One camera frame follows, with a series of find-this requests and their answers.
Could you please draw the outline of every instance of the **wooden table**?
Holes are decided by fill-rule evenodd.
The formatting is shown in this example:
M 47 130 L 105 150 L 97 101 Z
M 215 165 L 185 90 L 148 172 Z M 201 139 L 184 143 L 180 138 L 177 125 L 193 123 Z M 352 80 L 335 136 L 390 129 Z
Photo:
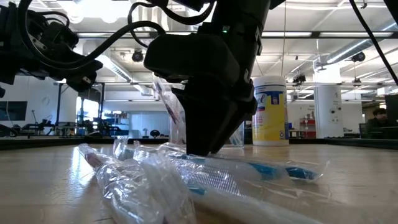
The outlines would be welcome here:
M 93 146 L 110 151 L 111 145 Z M 223 149 L 222 154 L 322 163 L 317 184 L 305 190 L 330 194 L 354 206 L 382 209 L 398 219 L 398 151 L 330 145 Z M 91 167 L 75 146 L 0 151 L 0 223 L 114 223 L 101 203 Z M 202 223 L 219 223 L 199 213 Z

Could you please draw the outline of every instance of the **white lid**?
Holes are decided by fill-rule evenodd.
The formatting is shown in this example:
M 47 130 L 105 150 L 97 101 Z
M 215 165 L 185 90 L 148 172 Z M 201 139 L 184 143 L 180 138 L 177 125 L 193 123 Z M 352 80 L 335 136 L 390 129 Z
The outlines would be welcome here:
M 254 87 L 261 85 L 284 85 L 286 86 L 286 80 L 280 75 L 266 75 L 263 77 L 257 77 L 253 79 Z

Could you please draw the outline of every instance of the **table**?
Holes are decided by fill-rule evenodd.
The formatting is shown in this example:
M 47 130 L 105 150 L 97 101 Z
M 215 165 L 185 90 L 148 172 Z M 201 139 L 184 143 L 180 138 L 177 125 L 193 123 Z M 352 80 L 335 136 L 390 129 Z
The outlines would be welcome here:
M 111 145 L 92 145 L 109 152 Z M 330 145 L 246 146 L 222 154 L 271 157 L 308 162 L 331 160 L 317 184 L 304 190 L 331 194 L 349 205 L 374 207 L 398 218 L 398 152 Z M 0 220 L 8 223 L 114 223 L 76 146 L 0 151 Z M 389 205 L 382 211 L 381 206 Z M 216 215 L 197 212 L 199 223 L 223 223 Z

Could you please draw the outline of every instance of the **disinfecting wipes container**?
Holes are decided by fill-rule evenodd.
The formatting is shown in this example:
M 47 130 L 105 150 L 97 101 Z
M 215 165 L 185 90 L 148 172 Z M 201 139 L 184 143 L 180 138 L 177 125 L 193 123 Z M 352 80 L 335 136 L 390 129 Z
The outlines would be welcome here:
M 288 146 L 286 81 L 282 76 L 254 79 L 257 112 L 252 118 L 255 146 Z

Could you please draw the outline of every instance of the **person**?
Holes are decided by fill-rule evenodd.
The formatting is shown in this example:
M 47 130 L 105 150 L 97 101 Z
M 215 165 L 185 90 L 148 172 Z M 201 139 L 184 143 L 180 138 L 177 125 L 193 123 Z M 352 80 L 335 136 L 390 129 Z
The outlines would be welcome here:
M 373 111 L 373 119 L 369 119 L 366 123 L 366 131 L 368 138 L 371 139 L 389 139 L 388 133 L 385 133 L 381 128 L 398 126 L 392 124 L 387 118 L 387 110 L 379 108 Z

